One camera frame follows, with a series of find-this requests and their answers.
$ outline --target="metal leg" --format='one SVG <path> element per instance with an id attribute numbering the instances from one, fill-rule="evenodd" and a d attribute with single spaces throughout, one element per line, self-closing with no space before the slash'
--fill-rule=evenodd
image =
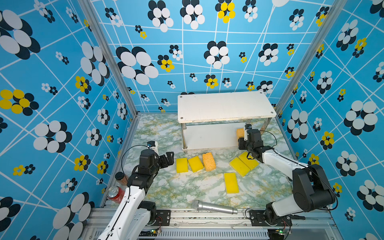
<path id="1" fill-rule="evenodd" d="M 185 123 L 181 124 L 181 136 L 183 140 L 183 150 L 187 149 L 187 143 L 185 142 L 184 130 L 187 129 L 187 125 Z"/>

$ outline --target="yellow circle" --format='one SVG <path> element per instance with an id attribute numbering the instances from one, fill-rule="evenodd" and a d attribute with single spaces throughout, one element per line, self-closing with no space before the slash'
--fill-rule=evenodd
<path id="1" fill-rule="evenodd" d="M 13 91 L 13 95 L 15 96 L 15 98 L 22 99 L 24 97 L 24 92 L 22 90 L 15 89 Z"/>
<path id="2" fill-rule="evenodd" d="M 222 19 L 224 17 L 224 12 L 223 11 L 218 12 L 217 17 Z"/>
<path id="3" fill-rule="evenodd" d="M 3 99 L 0 101 L 0 108 L 2 109 L 10 109 L 12 107 L 11 101 L 7 99 Z"/>
<path id="4" fill-rule="evenodd" d="M 233 2 L 228 4 L 228 11 L 233 11 L 234 9 L 235 9 L 235 4 Z"/>
<path id="5" fill-rule="evenodd" d="M 11 91 L 4 89 L 0 92 L 0 96 L 4 99 L 11 99 L 13 97 L 13 94 Z"/>
<path id="6" fill-rule="evenodd" d="M 223 23 L 228 23 L 229 22 L 229 16 L 223 17 Z"/>
<path id="7" fill-rule="evenodd" d="M 25 98 L 20 99 L 19 103 L 23 108 L 29 107 L 29 101 Z"/>
<path id="8" fill-rule="evenodd" d="M 16 113 L 16 114 L 20 114 L 23 112 L 23 107 L 21 107 L 20 105 L 18 104 L 15 104 L 11 107 L 11 110 L 12 112 Z"/>
<path id="9" fill-rule="evenodd" d="M 223 2 L 223 3 L 221 4 L 221 10 L 222 10 L 222 11 L 225 11 L 225 10 L 227 10 L 227 8 L 228 8 L 228 4 L 227 4 L 226 2 Z"/>
<path id="10" fill-rule="evenodd" d="M 231 18 L 231 19 L 234 18 L 234 17 L 236 16 L 235 11 L 231 11 L 231 12 L 229 12 L 228 16 L 229 16 L 229 18 Z"/>

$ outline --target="orange sponge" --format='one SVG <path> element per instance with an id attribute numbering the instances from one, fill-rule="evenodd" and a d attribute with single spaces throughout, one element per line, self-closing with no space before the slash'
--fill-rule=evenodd
<path id="1" fill-rule="evenodd" d="M 205 170 L 207 172 L 210 172 L 216 169 L 215 159 L 211 152 L 203 154 L 203 163 L 204 163 Z"/>

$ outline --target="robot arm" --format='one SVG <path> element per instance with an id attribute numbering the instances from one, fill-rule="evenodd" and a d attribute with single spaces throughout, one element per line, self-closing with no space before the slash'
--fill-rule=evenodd
<path id="1" fill-rule="evenodd" d="M 267 204 L 267 223 L 274 225 L 286 215 L 309 212 L 335 202 L 321 166 L 298 162 L 280 155 L 273 147 L 264 146 L 260 131 L 252 129 L 250 124 L 245 125 L 244 131 L 244 138 L 238 140 L 239 149 L 247 150 L 253 158 L 276 168 L 293 181 L 292 195 Z"/>
<path id="2" fill-rule="evenodd" d="M 174 153 L 159 157 L 157 142 L 147 144 L 149 149 L 141 151 L 138 171 L 128 178 L 123 199 L 98 240 L 137 239 L 145 225 L 155 221 L 156 204 L 143 199 L 159 169 L 173 165 Z"/>

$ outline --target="microphone grille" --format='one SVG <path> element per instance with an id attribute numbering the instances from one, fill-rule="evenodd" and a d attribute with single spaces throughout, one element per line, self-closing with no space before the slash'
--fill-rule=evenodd
<path id="1" fill-rule="evenodd" d="M 199 209 L 199 201 L 198 200 L 195 199 L 192 201 L 192 208 L 196 209 L 196 210 Z"/>

